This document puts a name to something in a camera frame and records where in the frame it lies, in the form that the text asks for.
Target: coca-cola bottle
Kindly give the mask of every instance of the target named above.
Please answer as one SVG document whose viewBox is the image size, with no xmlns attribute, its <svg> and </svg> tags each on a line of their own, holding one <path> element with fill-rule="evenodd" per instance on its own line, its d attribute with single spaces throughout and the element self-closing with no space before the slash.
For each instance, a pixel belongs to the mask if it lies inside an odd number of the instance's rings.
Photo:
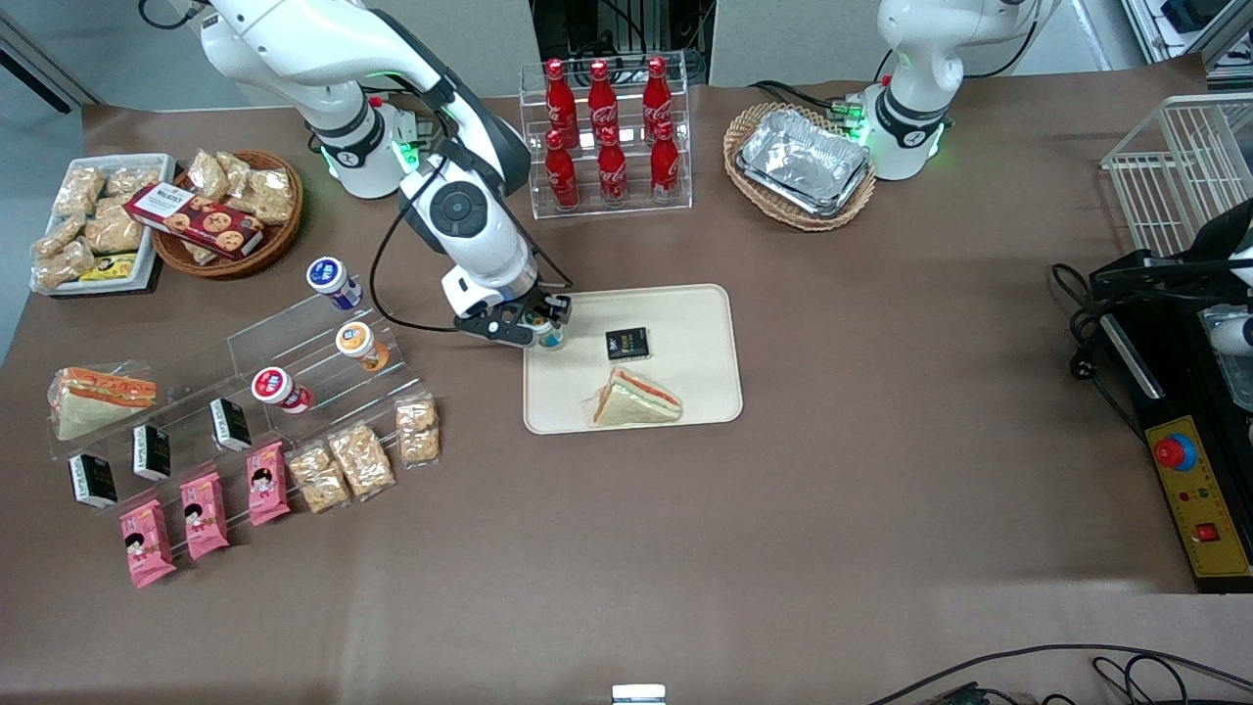
<svg viewBox="0 0 1253 705">
<path fill-rule="evenodd" d="M 653 200 L 670 203 L 679 194 L 679 148 L 674 145 L 674 123 L 665 120 L 654 129 Z"/>
<path fill-rule="evenodd" d="M 591 90 L 588 91 L 588 110 L 591 113 L 591 134 L 600 143 L 606 125 L 614 128 L 614 143 L 618 143 L 618 95 L 609 85 L 609 64 L 604 59 L 591 61 Z"/>
<path fill-rule="evenodd" d="M 565 150 L 561 130 L 553 128 L 544 135 L 548 142 L 549 153 L 544 158 L 544 167 L 549 172 L 549 185 L 553 187 L 553 197 L 556 199 L 556 209 L 569 212 L 579 207 L 579 183 L 574 178 L 574 159 Z"/>
<path fill-rule="evenodd" d="M 553 123 L 554 129 L 561 133 L 561 144 L 566 149 L 574 149 L 579 145 L 579 115 L 574 111 L 574 93 L 565 83 L 565 68 L 561 65 L 561 59 L 549 59 L 544 65 L 544 73 L 549 79 L 549 121 Z"/>
<path fill-rule="evenodd" d="M 618 125 L 601 125 L 596 136 L 600 140 L 600 154 L 596 157 L 600 194 L 606 208 L 621 208 L 626 203 L 626 155 L 618 145 Z"/>
<path fill-rule="evenodd" d="M 644 140 L 653 143 L 653 131 L 670 121 L 670 85 L 665 83 L 665 59 L 648 60 L 648 85 L 644 86 Z"/>
</svg>

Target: pink package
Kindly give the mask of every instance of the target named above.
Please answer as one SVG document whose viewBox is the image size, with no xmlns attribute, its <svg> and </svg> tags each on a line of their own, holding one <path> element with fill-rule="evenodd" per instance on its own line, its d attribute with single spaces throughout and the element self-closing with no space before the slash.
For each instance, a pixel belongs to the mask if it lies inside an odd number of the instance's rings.
<svg viewBox="0 0 1253 705">
<path fill-rule="evenodd" d="M 183 492 L 183 518 L 187 551 L 198 560 L 209 551 L 231 546 L 227 541 L 227 515 L 222 510 L 222 485 L 218 473 L 193 480 Z"/>
<path fill-rule="evenodd" d="M 127 542 L 127 567 L 130 582 L 144 587 L 174 572 L 174 558 L 165 536 L 165 512 L 153 500 L 122 516 L 122 536 Z"/>
<path fill-rule="evenodd" d="M 248 518 L 252 526 L 277 520 L 292 510 L 287 506 L 287 466 L 283 443 L 269 446 L 248 456 Z"/>
</svg>

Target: wicker basket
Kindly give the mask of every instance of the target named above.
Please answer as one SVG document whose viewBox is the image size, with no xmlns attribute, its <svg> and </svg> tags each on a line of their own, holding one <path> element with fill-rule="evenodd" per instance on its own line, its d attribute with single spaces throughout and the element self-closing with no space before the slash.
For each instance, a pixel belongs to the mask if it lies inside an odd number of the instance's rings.
<svg viewBox="0 0 1253 705">
<path fill-rule="evenodd" d="M 727 175 L 730 177 L 736 188 L 747 195 L 748 199 L 761 208 L 763 213 L 781 223 L 787 223 L 797 229 L 807 232 L 836 229 L 837 227 L 853 219 L 853 215 L 856 215 L 857 212 L 866 205 L 866 202 L 870 200 L 871 193 L 875 192 L 873 164 L 871 164 L 870 173 L 867 173 L 866 178 L 862 179 L 857 190 L 853 192 L 852 197 L 848 198 L 848 202 L 845 203 L 843 209 L 841 209 L 834 218 L 817 218 L 804 212 L 796 203 L 792 203 L 778 193 L 774 193 L 773 190 L 748 178 L 739 170 L 739 168 L 736 167 L 736 153 L 739 152 L 739 148 L 743 147 L 746 142 L 748 142 L 748 138 L 752 136 L 753 130 L 756 130 L 757 125 L 761 124 L 766 113 L 783 108 L 792 108 L 793 110 L 799 111 L 818 126 L 823 126 L 832 131 L 837 129 L 834 123 L 823 118 L 818 113 L 809 110 L 808 108 L 788 105 L 787 103 L 762 103 L 761 105 L 754 105 L 732 120 L 730 126 L 727 128 L 727 134 L 722 138 L 723 165 L 727 168 Z"/>
<path fill-rule="evenodd" d="M 292 184 L 292 194 L 296 197 L 296 203 L 292 207 L 292 219 L 283 224 L 267 225 L 263 230 L 264 239 L 262 239 L 261 247 L 243 259 L 232 260 L 219 257 L 203 267 L 195 263 L 192 253 L 187 250 L 187 247 L 183 247 L 182 239 L 173 234 L 153 229 L 153 244 L 157 245 L 157 253 L 160 254 L 160 258 L 168 265 L 183 273 L 204 278 L 241 278 L 273 264 L 291 247 L 292 240 L 296 239 L 296 230 L 301 227 L 301 209 L 304 205 L 304 189 L 301 184 L 299 174 L 296 173 L 296 169 L 291 164 L 269 152 L 242 150 L 234 154 L 254 169 L 287 170 L 287 178 Z M 190 179 L 188 179 L 185 170 L 174 179 L 174 185 L 190 190 Z"/>
</svg>

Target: sandwich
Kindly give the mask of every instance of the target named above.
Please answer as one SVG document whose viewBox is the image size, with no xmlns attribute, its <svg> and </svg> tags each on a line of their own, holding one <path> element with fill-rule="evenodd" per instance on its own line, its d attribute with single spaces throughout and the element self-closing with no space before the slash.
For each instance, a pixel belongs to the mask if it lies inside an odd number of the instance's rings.
<svg viewBox="0 0 1253 705">
<path fill-rule="evenodd" d="M 609 384 L 600 389 L 600 404 L 591 423 L 598 427 L 664 425 L 682 416 L 683 403 L 677 397 L 623 368 L 614 368 Z"/>
<path fill-rule="evenodd" d="M 56 438 L 70 441 L 150 408 L 157 386 L 142 379 L 65 368 L 56 373 L 48 402 Z"/>
</svg>

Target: white tray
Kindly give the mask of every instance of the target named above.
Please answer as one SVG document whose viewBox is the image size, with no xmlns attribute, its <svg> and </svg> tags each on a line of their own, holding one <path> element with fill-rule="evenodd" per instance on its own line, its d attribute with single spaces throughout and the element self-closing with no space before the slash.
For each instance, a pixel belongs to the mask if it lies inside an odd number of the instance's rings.
<svg viewBox="0 0 1253 705">
<path fill-rule="evenodd" d="M 108 173 L 113 173 L 122 167 L 155 167 L 160 169 L 160 180 L 169 182 L 174 179 L 174 158 L 169 154 L 152 153 L 84 157 L 70 162 L 66 170 L 86 167 L 101 168 Z M 50 232 L 53 227 L 59 225 L 64 219 L 65 218 L 53 214 L 48 219 L 48 228 L 44 232 Z M 153 228 L 144 225 L 144 232 L 139 237 L 139 249 L 135 252 L 135 265 L 130 270 L 129 277 L 108 280 L 68 280 L 56 288 L 44 288 L 35 283 L 35 272 L 31 270 L 30 289 L 35 293 L 54 297 L 95 296 L 100 293 L 139 291 L 148 287 L 148 279 L 152 277 L 153 264 L 155 260 L 157 248 L 153 245 Z"/>
<path fill-rule="evenodd" d="M 730 299 L 717 283 L 624 288 L 570 294 L 571 321 L 556 349 L 528 347 L 523 356 L 523 422 L 540 436 L 658 426 L 720 425 L 744 406 L 736 359 Z M 683 402 L 673 425 L 591 426 L 594 398 L 613 363 L 611 329 L 648 328 L 652 357 L 623 363 Z"/>
</svg>

